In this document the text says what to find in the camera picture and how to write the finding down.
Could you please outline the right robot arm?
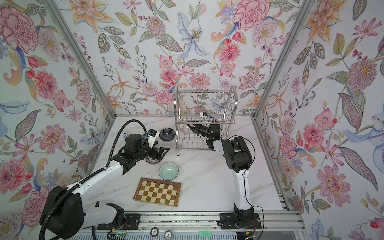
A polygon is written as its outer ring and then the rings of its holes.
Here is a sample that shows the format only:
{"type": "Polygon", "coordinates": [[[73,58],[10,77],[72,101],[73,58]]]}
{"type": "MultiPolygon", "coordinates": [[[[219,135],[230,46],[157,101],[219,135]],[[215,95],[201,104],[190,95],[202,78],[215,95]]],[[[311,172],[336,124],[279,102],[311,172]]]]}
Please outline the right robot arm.
{"type": "Polygon", "coordinates": [[[232,171],[235,182],[236,200],[234,203],[232,225],[245,228],[255,220],[255,207],[248,198],[249,170],[254,161],[246,139],[241,136],[221,137],[219,125],[188,124],[190,131],[206,138],[208,148],[222,152],[228,168],[232,171]]]}

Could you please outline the steel wire dish rack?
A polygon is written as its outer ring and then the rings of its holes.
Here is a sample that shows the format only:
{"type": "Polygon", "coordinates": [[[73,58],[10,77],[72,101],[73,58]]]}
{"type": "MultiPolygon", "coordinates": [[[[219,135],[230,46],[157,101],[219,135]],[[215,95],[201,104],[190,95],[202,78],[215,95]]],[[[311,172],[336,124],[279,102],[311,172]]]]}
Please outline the steel wire dish rack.
{"type": "Polygon", "coordinates": [[[229,136],[238,107],[236,87],[227,91],[174,91],[176,153],[181,151],[212,151],[214,141],[229,136]]]}

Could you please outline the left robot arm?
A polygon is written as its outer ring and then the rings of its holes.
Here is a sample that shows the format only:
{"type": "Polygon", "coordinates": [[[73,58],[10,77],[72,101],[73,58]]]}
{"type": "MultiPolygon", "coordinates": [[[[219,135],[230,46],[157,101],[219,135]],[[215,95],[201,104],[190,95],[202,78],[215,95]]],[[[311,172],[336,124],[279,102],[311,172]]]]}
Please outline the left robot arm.
{"type": "Polygon", "coordinates": [[[85,204],[103,187],[131,170],[137,162],[150,158],[161,161],[170,148],[157,148],[156,138],[131,134],[125,146],[111,157],[107,164],[91,175],[66,188],[57,186],[49,193],[41,218],[39,239],[50,231],[58,239],[70,239],[79,230],[109,225],[121,227],[127,222],[125,210],[117,204],[107,203],[86,209],[85,204]]]}

